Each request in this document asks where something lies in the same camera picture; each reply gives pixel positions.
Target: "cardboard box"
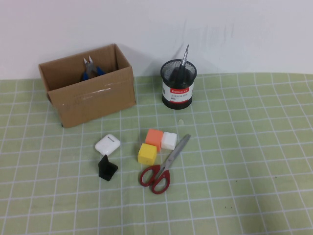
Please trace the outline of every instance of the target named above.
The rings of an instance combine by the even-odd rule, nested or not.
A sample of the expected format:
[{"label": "cardboard box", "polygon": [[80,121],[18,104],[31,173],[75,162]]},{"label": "cardboard box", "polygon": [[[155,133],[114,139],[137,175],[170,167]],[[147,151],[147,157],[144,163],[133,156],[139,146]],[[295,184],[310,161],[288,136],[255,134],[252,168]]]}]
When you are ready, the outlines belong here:
[{"label": "cardboard box", "polygon": [[[106,74],[81,82],[89,56]],[[65,128],[136,104],[133,69],[116,44],[40,64],[39,70]]]}]

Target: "pliers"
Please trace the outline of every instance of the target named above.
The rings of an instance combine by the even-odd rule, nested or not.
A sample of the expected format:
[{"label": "pliers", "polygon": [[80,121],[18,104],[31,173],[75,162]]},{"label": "pliers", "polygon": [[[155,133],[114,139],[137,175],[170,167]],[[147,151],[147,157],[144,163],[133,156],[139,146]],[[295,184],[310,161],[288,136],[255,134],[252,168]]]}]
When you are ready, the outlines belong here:
[{"label": "pliers", "polygon": [[93,65],[93,61],[90,56],[89,56],[89,62],[85,58],[84,58],[84,62],[86,66],[86,71],[83,73],[83,81],[86,81],[89,79],[91,72],[94,72],[97,76],[106,74],[100,69],[99,66],[95,67]]}]

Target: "black mesh pen holder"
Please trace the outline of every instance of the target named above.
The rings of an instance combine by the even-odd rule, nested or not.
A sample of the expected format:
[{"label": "black mesh pen holder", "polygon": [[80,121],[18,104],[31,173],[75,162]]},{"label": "black mesh pen holder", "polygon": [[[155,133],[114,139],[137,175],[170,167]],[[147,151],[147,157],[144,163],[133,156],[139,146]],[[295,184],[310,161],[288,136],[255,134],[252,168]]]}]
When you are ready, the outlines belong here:
[{"label": "black mesh pen holder", "polygon": [[186,61],[184,79],[175,80],[173,74],[179,71],[181,60],[170,60],[161,67],[163,79],[162,101],[171,109],[184,109],[192,102],[192,90],[197,76],[196,67]]}]

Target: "red scissors handle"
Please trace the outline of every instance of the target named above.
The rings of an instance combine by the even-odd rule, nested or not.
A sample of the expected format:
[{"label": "red scissors handle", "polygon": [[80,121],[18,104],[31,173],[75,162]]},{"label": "red scissors handle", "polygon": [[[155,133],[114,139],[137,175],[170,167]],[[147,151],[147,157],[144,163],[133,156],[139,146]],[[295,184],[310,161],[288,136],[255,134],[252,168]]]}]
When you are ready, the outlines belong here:
[{"label": "red scissors handle", "polygon": [[[153,165],[153,166],[150,166],[150,167],[146,168],[146,169],[141,173],[141,175],[140,175],[140,177],[139,177],[139,182],[140,182],[140,184],[141,184],[142,186],[147,187],[147,186],[149,186],[149,185],[152,185],[151,190],[152,190],[152,192],[153,192],[154,194],[161,194],[161,193],[164,193],[164,192],[167,190],[167,188],[169,187],[170,182],[171,182],[171,177],[170,177],[170,171],[169,171],[169,170],[164,171],[164,172],[156,179],[156,176],[157,176],[158,172],[160,171],[160,169],[161,169],[161,166],[160,166],[160,165]],[[149,170],[152,170],[152,171],[153,171],[153,174],[152,174],[151,178],[148,180],[148,182],[144,183],[144,182],[142,181],[142,178],[143,178],[144,174],[145,174],[147,171],[149,171]],[[157,191],[155,188],[156,188],[156,186],[158,185],[158,183],[161,182],[162,179],[166,179],[166,186],[165,186],[162,190]]]}]

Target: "orange cube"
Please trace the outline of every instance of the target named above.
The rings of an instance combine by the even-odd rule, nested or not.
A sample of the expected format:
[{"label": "orange cube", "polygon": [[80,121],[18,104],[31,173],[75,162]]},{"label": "orange cube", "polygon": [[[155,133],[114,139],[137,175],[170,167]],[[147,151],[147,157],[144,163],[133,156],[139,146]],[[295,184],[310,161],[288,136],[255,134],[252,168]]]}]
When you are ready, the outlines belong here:
[{"label": "orange cube", "polygon": [[156,146],[156,149],[159,152],[161,150],[162,137],[163,131],[149,129],[145,143]]}]

